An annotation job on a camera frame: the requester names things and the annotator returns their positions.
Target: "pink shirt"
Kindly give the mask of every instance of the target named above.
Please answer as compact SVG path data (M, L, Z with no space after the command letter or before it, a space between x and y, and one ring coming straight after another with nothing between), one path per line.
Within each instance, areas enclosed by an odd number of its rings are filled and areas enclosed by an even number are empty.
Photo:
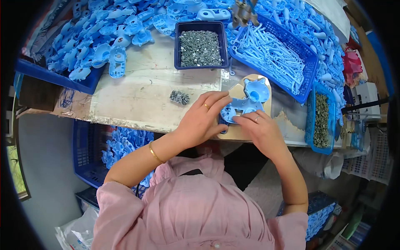
M180 176L197 168L203 174ZM219 156L174 157L156 168L150 185L142 200L117 182L97 190L93 250L306 247L307 214L266 220L224 172Z

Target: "forearm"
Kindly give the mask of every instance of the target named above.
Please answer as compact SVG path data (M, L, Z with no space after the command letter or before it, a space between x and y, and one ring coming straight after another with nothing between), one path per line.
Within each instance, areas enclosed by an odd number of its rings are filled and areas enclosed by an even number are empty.
M179 154L184 148L176 141L174 133L169 133L152 142L152 150L165 162ZM128 187L136 186L161 163L152 155L149 145L145 145L117 161L104 180L115 181Z
M281 178L285 204L287 206L293 205L296 210L305 210L304 212L307 212L307 186L290 151L286 148L285 152L278 159L273 160L273 162Z

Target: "gold bracelet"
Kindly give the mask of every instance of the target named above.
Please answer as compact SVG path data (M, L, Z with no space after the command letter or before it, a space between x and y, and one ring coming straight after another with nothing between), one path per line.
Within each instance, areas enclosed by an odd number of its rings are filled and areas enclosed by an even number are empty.
M154 151L151 149L151 143L152 143L152 142L149 143L150 152L152 153L152 155L154 156L154 158L155 158L157 161L159 161L159 162L161 162L162 164L164 164L165 162L163 162L162 160L160 160L160 158L158 158L158 157L156 156L156 154L154 153Z

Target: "work table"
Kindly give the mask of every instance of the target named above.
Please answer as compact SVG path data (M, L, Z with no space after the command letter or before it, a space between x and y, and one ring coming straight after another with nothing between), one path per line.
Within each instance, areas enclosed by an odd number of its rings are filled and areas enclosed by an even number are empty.
M204 92L229 90L241 78L257 71L234 60L229 69L176 70L174 40L152 30L155 43L126 50L125 75L111 78L108 66L96 91L88 95L74 92L72 103L63 108L60 101L51 114L89 122L124 126L134 129L168 133L176 129L191 104ZM307 146L304 141L307 106L303 107L275 84L272 87L271 117L278 123L288 146ZM169 100L172 90L189 94L190 102L182 106ZM27 110L24 113L41 113ZM341 140L335 147L341 147Z

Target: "woman's right hand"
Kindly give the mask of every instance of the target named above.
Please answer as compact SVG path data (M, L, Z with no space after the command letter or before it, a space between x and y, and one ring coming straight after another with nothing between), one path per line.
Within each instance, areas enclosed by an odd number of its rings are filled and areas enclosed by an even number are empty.
M234 116L233 120L242 126L254 145L273 162L290 154L277 123L261 110Z

